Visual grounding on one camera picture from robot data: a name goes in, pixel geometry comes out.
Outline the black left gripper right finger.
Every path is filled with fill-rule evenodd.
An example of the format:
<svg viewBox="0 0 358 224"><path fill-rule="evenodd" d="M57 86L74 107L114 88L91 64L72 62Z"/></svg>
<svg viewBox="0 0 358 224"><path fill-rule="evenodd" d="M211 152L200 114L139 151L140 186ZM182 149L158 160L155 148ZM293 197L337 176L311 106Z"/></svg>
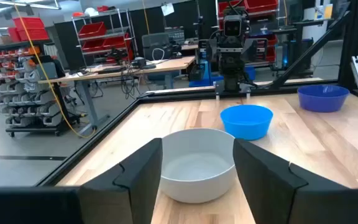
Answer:
<svg viewBox="0 0 358 224"><path fill-rule="evenodd" d="M243 139L235 139L233 158L256 223L358 223L358 189Z"/></svg>

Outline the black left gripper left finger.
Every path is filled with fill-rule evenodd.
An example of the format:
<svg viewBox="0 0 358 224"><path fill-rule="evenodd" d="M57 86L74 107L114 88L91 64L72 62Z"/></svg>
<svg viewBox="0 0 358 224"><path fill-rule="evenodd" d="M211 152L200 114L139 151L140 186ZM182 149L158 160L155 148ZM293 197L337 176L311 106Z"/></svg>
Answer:
<svg viewBox="0 0 358 224"><path fill-rule="evenodd" d="M162 140L155 138L81 185L84 223L149 224L162 171Z"/></svg>

